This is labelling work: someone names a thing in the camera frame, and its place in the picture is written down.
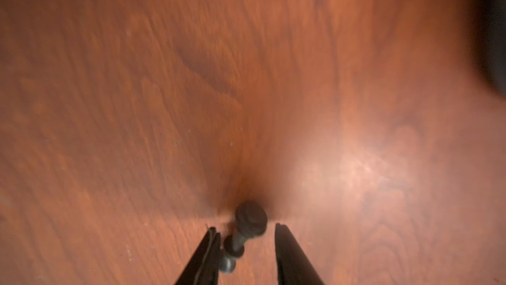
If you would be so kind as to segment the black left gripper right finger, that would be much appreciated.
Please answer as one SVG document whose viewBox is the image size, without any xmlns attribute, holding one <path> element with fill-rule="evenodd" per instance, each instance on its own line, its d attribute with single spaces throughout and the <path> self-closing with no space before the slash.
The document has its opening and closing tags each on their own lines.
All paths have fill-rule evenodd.
<svg viewBox="0 0 506 285">
<path fill-rule="evenodd" d="M 275 225 L 278 284 L 324 285 L 287 225 Z"/>
</svg>

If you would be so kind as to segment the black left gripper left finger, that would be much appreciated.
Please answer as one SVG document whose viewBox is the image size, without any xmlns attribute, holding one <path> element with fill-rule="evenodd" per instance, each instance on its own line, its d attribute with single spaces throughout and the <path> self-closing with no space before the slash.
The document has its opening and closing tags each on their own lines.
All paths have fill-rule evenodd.
<svg viewBox="0 0 506 285">
<path fill-rule="evenodd" d="M 205 233 L 175 285 L 217 285 L 219 279 L 221 234 L 215 227 Z"/>
</svg>

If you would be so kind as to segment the black chess pawn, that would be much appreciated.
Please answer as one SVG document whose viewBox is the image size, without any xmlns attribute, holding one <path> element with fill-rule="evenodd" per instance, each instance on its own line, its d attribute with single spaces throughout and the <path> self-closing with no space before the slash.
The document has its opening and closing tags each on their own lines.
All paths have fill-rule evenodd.
<svg viewBox="0 0 506 285">
<path fill-rule="evenodd" d="M 263 207 L 253 201 L 241 203 L 235 210 L 233 232 L 223 241 L 219 270 L 232 273 L 237 261 L 245 253 L 245 244 L 264 235 L 267 230 L 267 214 Z"/>
</svg>

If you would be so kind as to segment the teal plastic storage tray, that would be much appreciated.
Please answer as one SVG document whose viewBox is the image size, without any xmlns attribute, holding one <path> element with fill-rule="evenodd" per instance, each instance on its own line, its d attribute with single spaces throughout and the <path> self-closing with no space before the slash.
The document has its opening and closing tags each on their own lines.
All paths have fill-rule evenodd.
<svg viewBox="0 0 506 285">
<path fill-rule="evenodd" d="M 475 48 L 484 79 L 505 96 L 505 0 L 475 0 Z"/>
</svg>

